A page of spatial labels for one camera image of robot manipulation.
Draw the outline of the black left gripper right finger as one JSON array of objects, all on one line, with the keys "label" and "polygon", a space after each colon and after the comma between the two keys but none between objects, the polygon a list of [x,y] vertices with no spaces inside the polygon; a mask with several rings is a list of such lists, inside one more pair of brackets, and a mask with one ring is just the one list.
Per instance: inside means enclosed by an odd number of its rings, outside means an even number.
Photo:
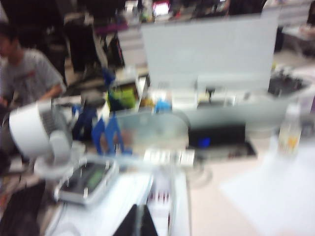
[{"label": "black left gripper right finger", "polygon": [[143,214],[140,224],[141,236],[158,236],[153,219],[151,217],[149,208],[147,205],[143,205]]}]

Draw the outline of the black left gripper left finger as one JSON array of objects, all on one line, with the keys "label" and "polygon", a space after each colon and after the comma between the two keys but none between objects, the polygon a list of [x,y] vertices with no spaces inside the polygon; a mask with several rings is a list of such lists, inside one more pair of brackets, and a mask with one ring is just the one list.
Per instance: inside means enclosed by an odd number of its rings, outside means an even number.
[{"label": "black left gripper left finger", "polygon": [[114,236],[132,236],[135,228],[138,205],[133,205],[114,232]]}]

